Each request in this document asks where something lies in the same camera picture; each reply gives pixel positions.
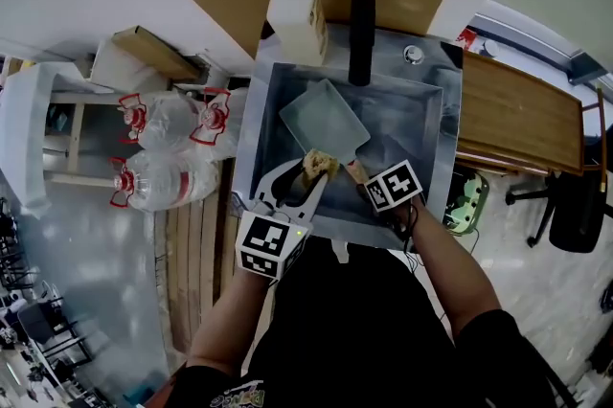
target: person's left arm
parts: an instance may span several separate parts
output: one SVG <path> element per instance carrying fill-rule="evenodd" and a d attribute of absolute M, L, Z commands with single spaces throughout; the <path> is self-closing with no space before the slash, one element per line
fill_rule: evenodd
<path fill-rule="evenodd" d="M 212 367 L 228 375 L 240 366 L 256 334 L 270 279 L 237 269 L 228 289 L 203 319 L 187 367 Z"/>

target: forearm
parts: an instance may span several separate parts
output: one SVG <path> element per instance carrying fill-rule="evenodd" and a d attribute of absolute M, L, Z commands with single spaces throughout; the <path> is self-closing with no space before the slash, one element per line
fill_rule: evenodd
<path fill-rule="evenodd" d="M 229 375 L 239 374 L 256 333 L 268 283 L 265 277 L 237 270 L 203 319 L 190 348 L 188 367 L 209 366 Z"/>
<path fill-rule="evenodd" d="M 479 263 L 420 201 L 415 205 L 419 217 L 413 241 L 455 336 L 474 317 L 499 309 L 500 303 Z"/>

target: wooden tabletop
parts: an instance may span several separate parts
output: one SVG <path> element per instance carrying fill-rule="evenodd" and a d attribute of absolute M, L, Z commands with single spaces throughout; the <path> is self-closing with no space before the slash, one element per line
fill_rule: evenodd
<path fill-rule="evenodd" d="M 581 102 L 542 79 L 466 52 L 458 142 L 581 174 Z"/>

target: office chair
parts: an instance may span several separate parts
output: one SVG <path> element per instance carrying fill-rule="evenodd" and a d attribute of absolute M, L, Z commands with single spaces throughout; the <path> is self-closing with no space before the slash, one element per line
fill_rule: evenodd
<path fill-rule="evenodd" d="M 549 241 L 556 247 L 572 253 L 590 253 L 596 247 L 605 215 L 613 217 L 613 208 L 606 205 L 607 188 L 607 140 L 613 144 L 613 127 L 604 130 L 604 105 L 602 91 L 599 101 L 583 107 L 583 111 L 599 108 L 601 112 L 601 138 L 585 147 L 583 175 L 563 172 L 545 179 L 547 188 L 538 192 L 512 193 L 505 196 L 507 205 L 517 200 L 547 198 L 545 214 L 536 236 L 527 239 L 528 246 L 540 241 L 551 217 Z"/>

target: black faucet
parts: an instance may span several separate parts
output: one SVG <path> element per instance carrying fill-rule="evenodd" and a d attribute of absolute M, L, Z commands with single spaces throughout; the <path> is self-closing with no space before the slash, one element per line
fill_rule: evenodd
<path fill-rule="evenodd" d="M 375 45 L 375 0 L 352 0 L 349 45 L 349 82 L 366 86 L 371 82 Z"/>

